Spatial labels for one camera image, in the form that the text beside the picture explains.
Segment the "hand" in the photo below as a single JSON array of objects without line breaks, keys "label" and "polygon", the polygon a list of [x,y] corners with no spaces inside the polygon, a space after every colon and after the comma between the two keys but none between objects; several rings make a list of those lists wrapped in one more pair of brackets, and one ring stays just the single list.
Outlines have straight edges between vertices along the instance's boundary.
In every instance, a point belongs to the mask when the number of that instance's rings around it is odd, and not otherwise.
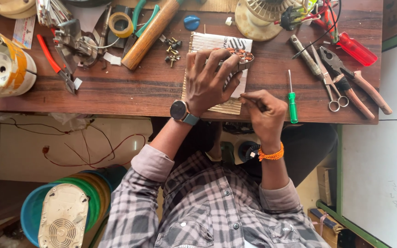
[{"label": "hand", "polygon": [[[228,59],[215,73],[219,62],[225,58]],[[199,117],[209,108],[228,101],[240,83],[242,72],[233,75],[223,90],[224,82],[240,61],[238,55],[231,55],[226,49],[203,49],[196,53],[188,53],[186,61],[185,102],[188,104],[189,112],[194,116]]]},{"label": "hand", "polygon": [[252,127],[260,138],[263,152],[278,152],[288,104],[275,98],[267,90],[243,93],[239,100],[251,115]]}]

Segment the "watch face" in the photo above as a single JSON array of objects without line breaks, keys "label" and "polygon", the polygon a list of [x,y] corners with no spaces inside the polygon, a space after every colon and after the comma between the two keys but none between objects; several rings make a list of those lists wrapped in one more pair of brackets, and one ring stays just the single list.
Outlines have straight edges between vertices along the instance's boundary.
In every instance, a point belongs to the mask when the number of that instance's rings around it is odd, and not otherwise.
[{"label": "watch face", "polygon": [[186,104],[183,101],[175,101],[169,109],[171,117],[176,120],[182,120],[186,115]]}]

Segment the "blue plastic knob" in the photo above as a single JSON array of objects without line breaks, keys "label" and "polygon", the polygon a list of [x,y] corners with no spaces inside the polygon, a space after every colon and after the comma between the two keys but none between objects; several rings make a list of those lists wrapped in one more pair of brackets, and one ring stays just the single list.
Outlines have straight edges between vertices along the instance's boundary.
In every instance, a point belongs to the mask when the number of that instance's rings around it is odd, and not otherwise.
[{"label": "blue plastic knob", "polygon": [[200,18],[190,14],[183,19],[183,24],[188,31],[195,31],[200,25]]}]

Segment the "hammer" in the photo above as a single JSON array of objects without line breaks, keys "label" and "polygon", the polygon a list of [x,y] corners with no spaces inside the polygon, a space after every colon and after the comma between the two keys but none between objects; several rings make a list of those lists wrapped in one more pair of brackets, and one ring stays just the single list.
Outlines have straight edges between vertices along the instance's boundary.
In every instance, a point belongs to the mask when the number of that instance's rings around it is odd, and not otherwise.
[{"label": "hammer", "polygon": [[[140,61],[146,55],[151,46],[160,37],[168,23],[180,8],[184,0],[168,0],[162,9],[157,13],[152,22],[146,27],[146,30],[137,39],[134,46],[122,59],[122,64],[130,70],[135,70]],[[206,0],[196,0],[198,3],[205,3]]]}]

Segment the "man's left hand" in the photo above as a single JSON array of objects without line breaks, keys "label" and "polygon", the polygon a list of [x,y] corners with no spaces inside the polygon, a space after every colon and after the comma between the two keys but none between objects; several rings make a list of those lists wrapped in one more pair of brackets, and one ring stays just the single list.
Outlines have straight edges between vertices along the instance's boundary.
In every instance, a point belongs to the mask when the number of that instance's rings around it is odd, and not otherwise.
[{"label": "man's left hand", "polygon": [[[228,59],[216,73],[218,64],[225,58]],[[192,115],[200,117],[207,109],[229,100],[240,83],[242,72],[233,75],[224,90],[223,87],[231,71],[240,62],[238,55],[231,55],[226,49],[203,49],[196,53],[188,53],[186,60],[185,102]]]}]

